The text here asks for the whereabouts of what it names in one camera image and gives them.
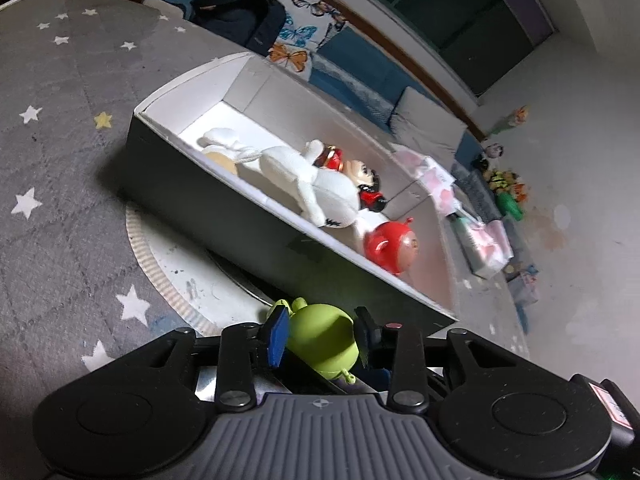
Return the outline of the grey star pattern tablecloth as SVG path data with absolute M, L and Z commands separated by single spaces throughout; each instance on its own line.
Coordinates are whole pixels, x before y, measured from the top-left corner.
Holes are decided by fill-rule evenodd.
M 126 231 L 134 107 L 238 47 L 126 0 L 1 12 L 1 474 L 42 479 L 32 413 L 51 391 L 182 325 Z

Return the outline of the dark window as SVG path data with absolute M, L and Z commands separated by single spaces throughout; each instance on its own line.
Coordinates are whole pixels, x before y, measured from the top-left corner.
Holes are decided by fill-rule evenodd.
M 374 0 L 481 96 L 554 33 L 539 0 Z

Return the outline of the butterfly print pillow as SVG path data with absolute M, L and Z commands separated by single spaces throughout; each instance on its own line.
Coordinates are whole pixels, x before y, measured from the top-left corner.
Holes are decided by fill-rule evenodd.
M 285 21 L 267 58 L 284 70 L 308 81 L 312 58 L 318 49 L 346 25 L 344 16 L 322 0 L 277 0 Z

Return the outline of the pink white wipes pack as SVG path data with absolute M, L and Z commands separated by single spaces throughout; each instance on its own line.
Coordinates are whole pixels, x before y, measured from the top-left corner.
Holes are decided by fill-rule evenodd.
M 513 258 L 501 220 L 484 223 L 460 214 L 450 214 L 449 220 L 471 272 L 478 278 L 490 280 Z

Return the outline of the white plush rabbit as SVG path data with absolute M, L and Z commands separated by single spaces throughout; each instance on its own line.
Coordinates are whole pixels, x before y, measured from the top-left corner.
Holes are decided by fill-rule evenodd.
M 324 145 L 308 142 L 297 151 L 273 134 L 213 128 L 198 139 L 204 152 L 223 151 L 236 164 L 251 164 L 276 188 L 291 196 L 302 217 L 321 228 L 351 226 L 360 211 L 358 188 L 337 170 L 317 167 Z

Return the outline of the grey cushion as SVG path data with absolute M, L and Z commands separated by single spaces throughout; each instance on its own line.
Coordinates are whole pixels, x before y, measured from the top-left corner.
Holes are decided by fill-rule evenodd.
M 447 167 L 466 130 L 459 118 L 411 87 L 402 92 L 388 125 L 402 145 Z

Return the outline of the blue sofa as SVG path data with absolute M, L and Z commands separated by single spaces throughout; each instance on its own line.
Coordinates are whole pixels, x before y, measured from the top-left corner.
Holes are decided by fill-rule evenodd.
M 401 92 L 414 84 L 397 62 L 350 27 L 320 48 L 305 82 L 378 127 L 388 144 L 392 109 Z

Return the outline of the panda plush toy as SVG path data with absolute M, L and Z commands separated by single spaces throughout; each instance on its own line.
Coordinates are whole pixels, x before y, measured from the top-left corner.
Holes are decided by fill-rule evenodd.
M 502 157 L 504 148 L 499 143 L 489 144 L 471 162 L 471 166 L 484 174 L 486 171 L 494 171 L 498 168 L 498 163 Z

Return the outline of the pink plastic bag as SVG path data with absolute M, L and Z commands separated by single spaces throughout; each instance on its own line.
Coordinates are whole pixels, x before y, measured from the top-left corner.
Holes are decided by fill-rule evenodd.
M 413 151 L 405 145 L 392 143 L 390 146 L 396 162 L 426 189 L 441 217 L 461 210 L 460 200 L 454 196 L 456 179 L 434 158 Z

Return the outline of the white grey cardboard box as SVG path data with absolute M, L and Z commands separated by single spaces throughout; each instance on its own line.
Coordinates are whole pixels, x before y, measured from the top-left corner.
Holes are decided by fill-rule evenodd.
M 416 261 L 399 275 L 368 260 L 353 226 L 331 214 L 306 220 L 296 200 L 259 171 L 257 157 L 313 140 L 376 171 L 382 218 L 409 220 Z M 124 185 L 171 226 L 290 296 L 365 306 L 383 322 L 413 323 L 426 334 L 454 322 L 450 255 L 442 222 L 422 184 L 401 166 L 384 134 L 310 84 L 260 56 L 235 53 L 189 70 L 132 113 Z

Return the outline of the dark blue backpack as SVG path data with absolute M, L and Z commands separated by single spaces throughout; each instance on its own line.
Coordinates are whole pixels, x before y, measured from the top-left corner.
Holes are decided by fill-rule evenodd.
M 189 21 L 267 56 L 286 21 L 278 0 L 192 0 Z

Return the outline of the green round toy figure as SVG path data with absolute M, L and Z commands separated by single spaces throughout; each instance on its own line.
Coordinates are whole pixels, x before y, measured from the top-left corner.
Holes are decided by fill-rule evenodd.
M 345 311 L 332 304 L 308 304 L 298 297 L 292 304 L 284 299 L 276 301 L 268 315 L 277 307 L 284 307 L 288 315 L 288 350 L 324 379 L 343 378 L 349 385 L 356 384 L 352 368 L 359 359 L 359 349 L 354 321 Z

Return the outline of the red dress doll figure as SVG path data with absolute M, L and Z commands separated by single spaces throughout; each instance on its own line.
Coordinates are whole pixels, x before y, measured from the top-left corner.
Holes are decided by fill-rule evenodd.
M 382 212 L 386 207 L 387 200 L 380 191 L 378 173 L 361 160 L 346 159 L 343 151 L 335 145 L 326 145 L 314 160 L 314 166 L 336 170 L 349 177 L 358 188 L 361 209 Z

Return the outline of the clear plastic toy bin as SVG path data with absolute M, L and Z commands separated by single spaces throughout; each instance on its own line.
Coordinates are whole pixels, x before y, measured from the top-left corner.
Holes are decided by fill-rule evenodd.
M 532 253 L 521 240 L 512 240 L 513 257 L 503 269 L 506 284 L 517 307 L 529 307 L 539 300 L 538 269 Z

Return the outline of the red round toy figure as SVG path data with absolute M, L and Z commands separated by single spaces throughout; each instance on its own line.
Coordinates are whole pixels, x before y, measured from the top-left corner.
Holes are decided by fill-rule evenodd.
M 419 253 L 419 240 L 411 222 L 412 217 L 404 222 L 387 221 L 364 234 L 366 258 L 394 275 L 408 270 Z

